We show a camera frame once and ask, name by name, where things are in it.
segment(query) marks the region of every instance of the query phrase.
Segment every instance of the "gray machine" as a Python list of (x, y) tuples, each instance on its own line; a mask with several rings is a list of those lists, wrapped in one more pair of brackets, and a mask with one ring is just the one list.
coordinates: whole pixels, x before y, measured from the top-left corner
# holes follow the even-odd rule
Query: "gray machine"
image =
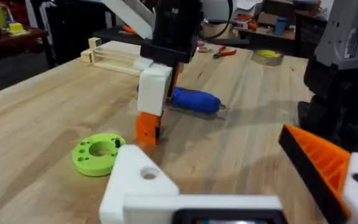
[(349, 126), (358, 115), (358, 0), (336, 0), (304, 81), (315, 94), (298, 106), (301, 127), (353, 145)]

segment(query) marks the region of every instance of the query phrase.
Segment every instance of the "tape roll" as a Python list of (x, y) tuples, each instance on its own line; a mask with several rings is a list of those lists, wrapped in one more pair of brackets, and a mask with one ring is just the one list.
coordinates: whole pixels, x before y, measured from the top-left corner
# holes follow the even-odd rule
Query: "tape roll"
[(273, 50), (255, 50), (251, 60), (261, 65), (277, 66), (283, 62), (284, 55)]
[(119, 148), (125, 140), (117, 134), (94, 134), (79, 142), (71, 152), (78, 172), (99, 177), (110, 174)]

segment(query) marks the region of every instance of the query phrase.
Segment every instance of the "yellow tape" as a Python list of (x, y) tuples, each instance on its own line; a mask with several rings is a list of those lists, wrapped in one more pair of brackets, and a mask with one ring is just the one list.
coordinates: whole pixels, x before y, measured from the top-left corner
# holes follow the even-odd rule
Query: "yellow tape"
[(284, 56), (273, 50), (255, 50), (251, 60), (261, 65), (277, 66), (281, 65)]

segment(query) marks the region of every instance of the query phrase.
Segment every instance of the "blue object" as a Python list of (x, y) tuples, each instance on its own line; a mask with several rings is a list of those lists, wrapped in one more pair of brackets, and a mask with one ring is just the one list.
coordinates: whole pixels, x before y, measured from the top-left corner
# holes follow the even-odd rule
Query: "blue object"
[(212, 94), (182, 87), (173, 89), (170, 103), (179, 108), (207, 114), (218, 112), (221, 106), (221, 100)]
[(278, 17), (276, 22), (276, 28), (274, 29), (274, 35), (276, 36), (283, 35), (286, 26), (287, 26), (287, 18)]

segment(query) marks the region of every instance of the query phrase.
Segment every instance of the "black cable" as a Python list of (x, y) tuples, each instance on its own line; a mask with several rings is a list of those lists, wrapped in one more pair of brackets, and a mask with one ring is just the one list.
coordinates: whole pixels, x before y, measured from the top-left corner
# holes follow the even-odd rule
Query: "black cable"
[(220, 35), (222, 35), (224, 33), (224, 31), (226, 31), (227, 27), (231, 23), (231, 16), (232, 16), (232, 13), (233, 13), (233, 0), (227, 0), (227, 4), (229, 5), (229, 18), (227, 19), (226, 26), (224, 27), (224, 29), (221, 32), (217, 33), (217, 34), (212, 35), (211, 37), (204, 37), (202, 35), (202, 33), (199, 32), (198, 36), (201, 39), (203, 39), (203, 40), (212, 40), (212, 39), (215, 39), (215, 38), (219, 37)]

